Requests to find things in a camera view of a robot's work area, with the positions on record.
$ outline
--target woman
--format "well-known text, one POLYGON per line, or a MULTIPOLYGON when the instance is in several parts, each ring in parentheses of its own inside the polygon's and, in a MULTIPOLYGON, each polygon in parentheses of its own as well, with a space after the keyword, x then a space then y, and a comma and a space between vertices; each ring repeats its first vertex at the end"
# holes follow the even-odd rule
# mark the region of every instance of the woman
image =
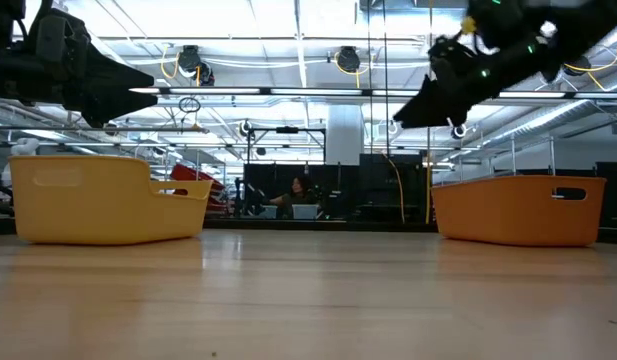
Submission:
POLYGON ((290 209, 296 204, 316 204, 317 199, 312 191, 312 182, 307 176, 298 176, 292 182, 290 194, 284 194, 270 200, 270 203, 280 208, 290 209))

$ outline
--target orange basket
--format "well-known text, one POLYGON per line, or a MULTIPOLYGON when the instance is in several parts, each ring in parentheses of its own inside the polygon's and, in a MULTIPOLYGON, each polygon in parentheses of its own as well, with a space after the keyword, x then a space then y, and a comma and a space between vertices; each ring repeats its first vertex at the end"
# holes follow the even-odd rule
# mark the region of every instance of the orange basket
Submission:
POLYGON ((196 236, 211 181, 151 182, 147 163, 109 156, 10 158, 17 234, 33 243, 124 245, 196 236), (161 190, 184 189, 186 196, 161 190))
POLYGON ((522 246, 597 241, 606 180, 511 176, 432 189, 446 238, 522 246), (560 194, 580 194, 564 196, 560 194))

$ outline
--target fluorescent light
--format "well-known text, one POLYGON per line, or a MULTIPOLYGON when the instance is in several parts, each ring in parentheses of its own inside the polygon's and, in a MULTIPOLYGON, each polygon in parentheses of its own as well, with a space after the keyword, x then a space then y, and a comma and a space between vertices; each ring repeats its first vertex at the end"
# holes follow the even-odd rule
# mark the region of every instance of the fluorescent light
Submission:
POLYGON ((67 143, 66 146, 95 146, 95 147, 112 147, 113 143, 67 143))
POLYGON ((419 91, 417 90, 373 90, 373 96, 404 96, 404 97, 413 97, 417 96, 419 91))
POLYGON ((273 95, 361 95, 361 90, 351 89, 271 89, 270 92, 273 95))
POLYGON ((499 94, 500 98, 533 98, 533 99, 561 99, 564 92, 554 91, 505 91, 499 94))
POLYGON ((171 94, 182 94, 182 95, 192 95, 192 94, 227 94, 227 95, 240 95, 240 94, 250 94, 250 95, 258 95, 260 90, 258 88, 214 88, 214 87, 189 87, 189 88, 171 88, 171 94))
POLYGON ((23 132, 25 132, 26 134, 30 134, 30 135, 42 137, 45 139, 50 139, 50 140, 64 139, 63 135, 60 135, 60 134, 57 134, 56 132, 48 131, 48 130, 24 130, 23 132))
POLYGON ((138 92, 140 94, 159 94, 158 88, 134 88, 130 89, 130 91, 138 92))
POLYGON ((617 93, 613 92, 580 92, 575 94, 575 99, 616 99, 617 93))
MULTIPOLYGON (((453 167, 455 166, 455 164, 450 163, 450 162, 438 162, 438 163, 432 163, 432 166, 446 166, 446 167, 453 167)), ((424 167, 428 167, 428 163, 424 162, 424 167)))
POLYGON ((92 151, 92 150, 90 150, 90 149, 83 148, 83 147, 81 147, 81 146, 75 146, 74 148, 75 148, 75 150, 80 151, 80 152, 82 152, 82 153, 84 153, 84 154, 88 154, 88 155, 99 155, 99 153, 98 153, 98 152, 96 152, 96 151, 92 151))

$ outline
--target wooden tabletop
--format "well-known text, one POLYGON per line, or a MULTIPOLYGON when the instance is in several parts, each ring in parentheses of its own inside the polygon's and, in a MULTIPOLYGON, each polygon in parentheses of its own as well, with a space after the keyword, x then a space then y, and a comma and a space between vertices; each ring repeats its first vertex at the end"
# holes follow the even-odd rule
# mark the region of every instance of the wooden tabletop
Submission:
POLYGON ((206 231, 0 237, 0 359, 617 359, 617 245, 206 231))

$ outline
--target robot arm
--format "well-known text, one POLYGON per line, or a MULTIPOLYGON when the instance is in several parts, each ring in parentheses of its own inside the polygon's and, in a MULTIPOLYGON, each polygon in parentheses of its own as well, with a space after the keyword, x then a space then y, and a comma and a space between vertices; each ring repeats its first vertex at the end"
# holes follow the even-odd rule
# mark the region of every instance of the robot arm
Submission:
POLYGON ((428 52, 437 77, 426 76, 419 94, 396 115, 404 128, 461 126, 473 105, 541 72, 553 81, 564 63, 581 57, 617 27, 617 0, 550 6, 543 0, 469 0, 462 31, 440 37, 428 52), (548 37, 541 26, 551 22, 548 37), (459 43, 479 36, 486 55, 459 43))
POLYGON ((25 0, 0 1, 0 98, 24 105, 57 103, 81 111, 92 127, 157 103, 131 92, 152 86, 154 78, 102 55, 90 42, 83 21, 42 0, 29 34, 21 21, 25 0), (22 28, 23 42, 12 41, 12 27, 22 28))

